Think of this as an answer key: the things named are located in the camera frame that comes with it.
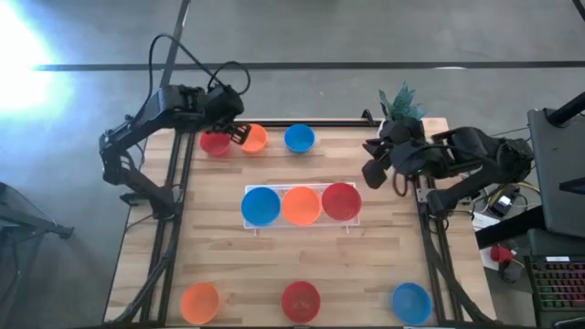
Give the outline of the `red mini bowl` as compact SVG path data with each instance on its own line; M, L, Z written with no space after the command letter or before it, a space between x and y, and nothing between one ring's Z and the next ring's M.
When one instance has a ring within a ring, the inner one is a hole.
M362 207L362 198L357 189L348 183L334 183L322 194L324 212L337 221L355 218Z
M230 137L225 133L202 133L199 145L210 156L220 157L230 150Z
M319 314L321 295L310 282L295 281L284 289L281 305L289 320L298 324L308 323Z

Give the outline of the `small red object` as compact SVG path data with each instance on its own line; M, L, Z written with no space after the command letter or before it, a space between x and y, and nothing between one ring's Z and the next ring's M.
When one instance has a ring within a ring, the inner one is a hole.
M504 263L515 257L515 253L512 250L502 247L501 245L492 246L489 255L491 260L496 263Z

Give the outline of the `white lattice tray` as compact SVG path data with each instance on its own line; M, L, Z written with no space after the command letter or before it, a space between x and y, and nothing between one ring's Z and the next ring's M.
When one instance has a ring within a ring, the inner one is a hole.
M334 220L332 218L330 218L323 210L323 204L322 204L322 212L320 217L310 226L296 226L290 222L288 222L285 218L284 215L282 213L282 198L284 197L284 194L289 191L290 189L297 187L297 186L307 186L312 188L321 198L321 203L322 203L322 194L324 192L324 190L329 187L330 185L332 185L334 183L331 184L300 184L300 185L255 185L255 186L246 186L245 187L245 194L246 195L247 192L249 192L251 189L256 188L256 187L268 187L270 189L272 189L273 191L275 191L277 193L277 195L279 196L280 200L281 200L281 212L280 215L269 225L269 226L264 226L264 227L255 227L252 226L250 223L248 223L244 218L243 218L243 227L247 228L247 229L260 229L260 228L311 228L311 227L345 227L345 228L350 228L352 226L357 226L360 224L360 220L359 220L359 216L357 215L355 218L352 218L348 221L337 221Z

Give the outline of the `black bar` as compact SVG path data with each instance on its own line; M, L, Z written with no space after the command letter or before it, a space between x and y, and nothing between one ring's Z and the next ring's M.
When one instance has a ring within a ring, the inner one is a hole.
M533 228L545 229L542 206L533 207L512 218L499 221L475 232L479 249L484 249L502 241L526 235Z

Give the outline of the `black flat panel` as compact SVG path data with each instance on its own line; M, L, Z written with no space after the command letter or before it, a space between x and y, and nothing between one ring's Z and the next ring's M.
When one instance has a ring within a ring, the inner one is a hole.
M578 116L567 126L556 127L543 111L531 110L527 121L545 225L558 234L585 238L585 195L559 188L585 178L585 118Z

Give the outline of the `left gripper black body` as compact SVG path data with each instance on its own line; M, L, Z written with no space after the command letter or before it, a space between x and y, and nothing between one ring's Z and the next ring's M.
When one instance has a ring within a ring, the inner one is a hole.
M244 112L241 97L230 85L215 85L200 100L204 115L203 129L210 131L233 131L234 120Z

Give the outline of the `green plant in white pot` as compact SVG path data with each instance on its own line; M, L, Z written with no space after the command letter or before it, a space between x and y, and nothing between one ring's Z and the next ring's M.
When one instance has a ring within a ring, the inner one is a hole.
M422 109L420 103L414 103L416 90L411 89L406 81L403 82L398 94L393 101L390 101L386 92L378 91L382 112L388 122L395 122L404 118L421 120L426 111Z

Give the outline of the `white paper sheet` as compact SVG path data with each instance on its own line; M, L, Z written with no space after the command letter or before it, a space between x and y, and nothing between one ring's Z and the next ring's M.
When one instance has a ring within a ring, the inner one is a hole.
M474 231L479 231L484 228L491 227L500 222L498 218L492 218L480 213L474 213L472 219L472 226Z

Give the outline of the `small black device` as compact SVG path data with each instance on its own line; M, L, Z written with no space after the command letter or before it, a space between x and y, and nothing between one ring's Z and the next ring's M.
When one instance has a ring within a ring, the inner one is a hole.
M507 282L514 283L522 277L524 265L517 260L507 260L498 265L499 277Z

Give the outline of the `orange mini bowl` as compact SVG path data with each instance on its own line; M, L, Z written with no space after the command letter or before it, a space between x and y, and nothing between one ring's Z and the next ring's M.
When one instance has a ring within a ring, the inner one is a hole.
M246 154L256 154L262 151L268 142L268 133L261 125L251 123L250 133L241 150Z
M181 299L181 314L190 324L207 324L218 313L219 294L209 282L198 282L186 289Z
M284 218L296 226L312 225L320 217L321 212L321 198L310 187L294 187L282 198Z

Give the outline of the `black stand leg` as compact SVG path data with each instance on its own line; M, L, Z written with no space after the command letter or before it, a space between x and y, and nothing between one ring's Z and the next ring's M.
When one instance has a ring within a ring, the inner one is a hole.
M18 190L0 182L0 221L40 229L68 239L74 228L57 223L40 207L33 204Z

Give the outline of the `black pole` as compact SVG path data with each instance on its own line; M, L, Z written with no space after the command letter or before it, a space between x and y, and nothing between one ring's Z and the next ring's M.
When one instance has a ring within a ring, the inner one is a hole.
M554 111L547 112L548 122L556 127L564 127L569 121L585 111L585 91Z

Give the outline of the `blue mini bowl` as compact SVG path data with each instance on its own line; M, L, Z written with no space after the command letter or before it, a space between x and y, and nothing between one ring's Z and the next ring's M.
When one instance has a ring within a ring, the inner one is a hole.
M390 301L392 312L405 324L424 324L431 317L431 297L414 282L397 286Z
M280 215L281 200L272 189L256 187L243 197L240 210L244 219L252 226L269 226Z
M285 131L283 139L287 148L298 154L310 151L316 140L314 130L305 124L291 125Z

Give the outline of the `black power adapter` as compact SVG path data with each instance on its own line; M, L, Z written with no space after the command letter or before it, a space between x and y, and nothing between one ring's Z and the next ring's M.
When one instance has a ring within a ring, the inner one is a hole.
M500 188L488 202L488 212L497 217L504 217L519 197L520 187L507 185Z

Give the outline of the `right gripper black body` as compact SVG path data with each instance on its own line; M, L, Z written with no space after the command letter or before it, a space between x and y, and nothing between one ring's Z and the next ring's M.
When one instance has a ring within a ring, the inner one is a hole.
M381 138L388 149L389 163L401 174L430 174L441 165L441 151L426 141L421 120L407 117L384 122Z

